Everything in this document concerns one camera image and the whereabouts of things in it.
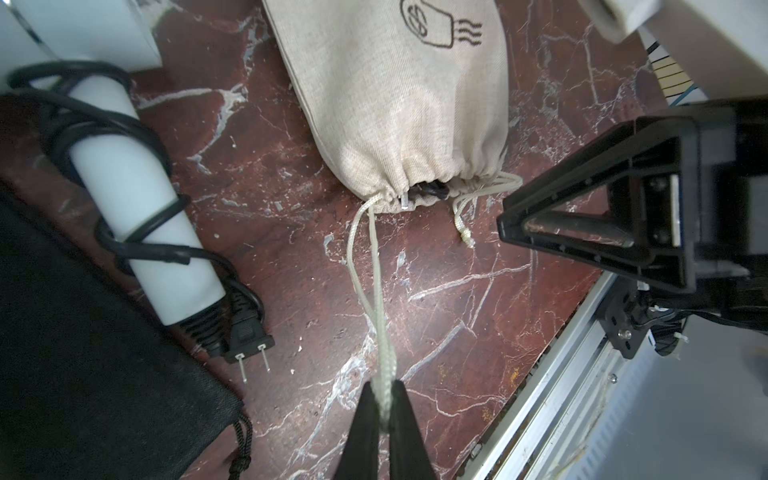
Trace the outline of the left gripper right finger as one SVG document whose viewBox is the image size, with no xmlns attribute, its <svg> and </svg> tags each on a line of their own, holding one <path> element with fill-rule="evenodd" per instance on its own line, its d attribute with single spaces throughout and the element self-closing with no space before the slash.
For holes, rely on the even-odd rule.
<svg viewBox="0 0 768 480">
<path fill-rule="evenodd" d="M 421 431 L 404 383 L 392 385 L 389 423 L 390 478 L 392 480 L 436 480 Z"/>
</svg>

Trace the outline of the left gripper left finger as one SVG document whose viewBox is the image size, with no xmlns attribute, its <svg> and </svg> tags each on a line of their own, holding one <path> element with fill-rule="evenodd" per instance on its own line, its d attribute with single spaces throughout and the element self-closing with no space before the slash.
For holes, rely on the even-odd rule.
<svg viewBox="0 0 768 480">
<path fill-rule="evenodd" d="M 379 437 L 379 407 L 371 383 L 366 382 L 333 479 L 377 479 Z"/>
</svg>

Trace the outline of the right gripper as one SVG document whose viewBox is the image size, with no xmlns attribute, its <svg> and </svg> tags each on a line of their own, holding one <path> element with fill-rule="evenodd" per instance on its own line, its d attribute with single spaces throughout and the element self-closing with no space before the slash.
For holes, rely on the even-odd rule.
<svg viewBox="0 0 768 480">
<path fill-rule="evenodd" d="M 641 117 L 503 201 L 505 243 L 675 294 L 724 324 L 767 328 L 767 100 L 718 101 L 698 125 Z"/>
</svg>

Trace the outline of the beige drawstring bag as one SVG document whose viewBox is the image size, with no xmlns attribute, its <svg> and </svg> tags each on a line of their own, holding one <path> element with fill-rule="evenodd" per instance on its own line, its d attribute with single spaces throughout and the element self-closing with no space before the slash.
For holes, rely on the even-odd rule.
<svg viewBox="0 0 768 480">
<path fill-rule="evenodd" d="M 503 171 L 509 134 L 507 46 L 492 1 L 268 1 L 272 30 L 317 149 L 361 200 L 372 285 L 346 265 L 377 340 L 371 382 L 382 420 L 393 410 L 397 356 L 387 330 L 376 218 L 450 200 L 461 241 L 474 199 L 514 192 Z"/>
</svg>

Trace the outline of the black drawstring bag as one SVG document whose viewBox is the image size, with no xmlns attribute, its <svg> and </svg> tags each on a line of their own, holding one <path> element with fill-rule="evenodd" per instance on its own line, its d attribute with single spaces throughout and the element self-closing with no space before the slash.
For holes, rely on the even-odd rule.
<svg viewBox="0 0 768 480">
<path fill-rule="evenodd" d="M 223 432 L 249 468 L 242 401 L 83 252 L 1 190 L 1 475 L 178 479 Z"/>
</svg>

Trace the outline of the white hair dryer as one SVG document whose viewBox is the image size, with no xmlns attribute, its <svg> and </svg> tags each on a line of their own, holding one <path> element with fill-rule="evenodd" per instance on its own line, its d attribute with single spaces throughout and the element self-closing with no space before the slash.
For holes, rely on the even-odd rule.
<svg viewBox="0 0 768 480">
<path fill-rule="evenodd" d="M 170 155 L 130 98 L 132 74 L 161 64 L 134 1 L 1 5 L 1 90 L 37 105 L 44 155 L 99 211 L 97 243 L 138 280 L 162 324 L 242 365 L 275 344 L 264 305 L 201 244 Z"/>
</svg>

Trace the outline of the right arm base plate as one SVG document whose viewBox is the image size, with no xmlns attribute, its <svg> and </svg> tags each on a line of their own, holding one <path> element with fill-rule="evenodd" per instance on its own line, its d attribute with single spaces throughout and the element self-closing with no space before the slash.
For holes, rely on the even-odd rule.
<svg viewBox="0 0 768 480">
<path fill-rule="evenodd" d="M 648 341 L 659 355 L 669 355 L 685 325 L 679 310 L 658 306 L 649 290 L 640 290 L 636 281 L 623 277 L 609 288 L 595 317 L 611 346 L 627 360 Z"/>
</svg>

